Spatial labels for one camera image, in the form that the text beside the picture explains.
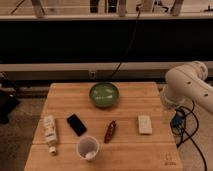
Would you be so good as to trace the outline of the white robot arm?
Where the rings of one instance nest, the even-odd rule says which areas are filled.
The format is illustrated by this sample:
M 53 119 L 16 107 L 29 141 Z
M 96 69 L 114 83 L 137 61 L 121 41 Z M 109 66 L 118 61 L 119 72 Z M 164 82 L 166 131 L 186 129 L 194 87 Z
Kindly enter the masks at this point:
M 162 103 L 167 108 L 177 108 L 189 98 L 213 115 L 213 87 L 205 82 L 207 77 L 208 68 L 200 61 L 170 69 L 161 91 Z

